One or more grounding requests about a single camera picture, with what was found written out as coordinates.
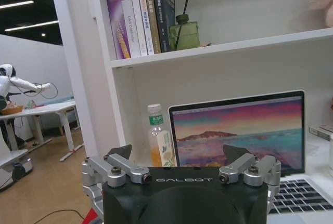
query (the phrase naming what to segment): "ceiling light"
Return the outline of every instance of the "ceiling light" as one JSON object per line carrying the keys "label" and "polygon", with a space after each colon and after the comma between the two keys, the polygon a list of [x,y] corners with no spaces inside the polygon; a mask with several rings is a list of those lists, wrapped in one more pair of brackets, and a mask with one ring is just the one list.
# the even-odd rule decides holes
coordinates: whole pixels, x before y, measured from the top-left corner
{"label": "ceiling light", "polygon": [[18,2],[18,3],[7,4],[7,5],[0,5],[0,9],[7,8],[7,7],[17,7],[17,6],[22,6],[22,5],[31,4],[31,3],[33,3],[33,1]]}
{"label": "ceiling light", "polygon": [[10,32],[10,31],[21,30],[21,29],[25,29],[25,28],[35,28],[35,27],[41,27],[43,25],[50,25],[50,24],[56,24],[56,23],[59,23],[59,20],[54,20],[54,21],[49,21],[49,22],[44,22],[44,23],[39,23],[39,24],[34,24],[34,25],[27,25],[25,27],[8,28],[8,29],[5,29],[5,31]]}

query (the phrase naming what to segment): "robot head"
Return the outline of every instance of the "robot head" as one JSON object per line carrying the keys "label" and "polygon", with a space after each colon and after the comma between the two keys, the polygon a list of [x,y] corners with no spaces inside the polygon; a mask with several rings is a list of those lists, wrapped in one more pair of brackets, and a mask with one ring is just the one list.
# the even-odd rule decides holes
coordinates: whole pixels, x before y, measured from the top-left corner
{"label": "robot head", "polygon": [[15,77],[15,68],[11,64],[0,65],[0,76]]}

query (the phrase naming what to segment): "book spine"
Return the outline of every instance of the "book spine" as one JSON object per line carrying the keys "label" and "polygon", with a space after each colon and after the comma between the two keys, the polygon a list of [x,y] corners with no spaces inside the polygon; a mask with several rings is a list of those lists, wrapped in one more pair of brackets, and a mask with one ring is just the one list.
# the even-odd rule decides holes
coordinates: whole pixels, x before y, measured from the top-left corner
{"label": "book spine", "polygon": [[123,5],[123,12],[125,18],[125,25],[127,31],[127,38],[129,40],[131,58],[140,57],[139,38],[137,36],[134,9],[132,0],[124,0],[121,2]]}
{"label": "book spine", "polygon": [[164,13],[164,1],[163,0],[154,0],[155,9],[157,15],[157,24],[159,28],[160,42],[162,52],[169,51],[169,35],[168,35],[168,25]]}
{"label": "book spine", "polygon": [[137,35],[139,38],[141,57],[147,56],[148,55],[147,44],[146,44],[145,30],[144,30],[144,24],[143,24],[141,8],[140,8],[140,0],[132,0],[132,2],[133,2]]}
{"label": "book spine", "polygon": [[159,37],[157,21],[156,21],[154,0],[146,0],[146,1],[147,1],[148,18],[149,18],[149,23],[150,23],[150,30],[151,30],[152,44],[154,47],[154,53],[160,54],[161,53],[161,44],[160,44],[160,37]]}
{"label": "book spine", "polygon": [[140,0],[140,5],[141,5],[141,14],[142,14],[142,19],[143,19],[143,23],[144,23],[145,35],[146,35],[148,55],[153,55],[154,48],[153,48],[153,44],[152,44],[152,36],[151,36],[146,0]]}
{"label": "book spine", "polygon": [[117,59],[129,59],[130,48],[127,39],[122,0],[107,0]]}

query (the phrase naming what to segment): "laptop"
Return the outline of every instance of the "laptop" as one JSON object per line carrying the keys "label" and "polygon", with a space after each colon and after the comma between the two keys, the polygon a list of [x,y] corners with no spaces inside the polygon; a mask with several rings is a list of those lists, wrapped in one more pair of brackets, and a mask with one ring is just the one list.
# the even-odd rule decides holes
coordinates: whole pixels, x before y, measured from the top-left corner
{"label": "laptop", "polygon": [[224,166],[223,145],[281,161],[280,192],[269,223],[329,223],[333,199],[305,172],[304,91],[169,108],[178,166]]}

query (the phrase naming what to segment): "purple book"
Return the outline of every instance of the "purple book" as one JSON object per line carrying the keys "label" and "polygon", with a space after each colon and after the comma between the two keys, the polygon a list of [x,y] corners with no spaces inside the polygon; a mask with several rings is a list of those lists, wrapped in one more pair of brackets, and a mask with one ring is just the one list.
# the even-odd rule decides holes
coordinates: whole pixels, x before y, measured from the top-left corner
{"label": "purple book", "polygon": [[127,39],[125,18],[121,1],[123,0],[107,0],[117,59],[129,59],[131,57],[130,46]]}

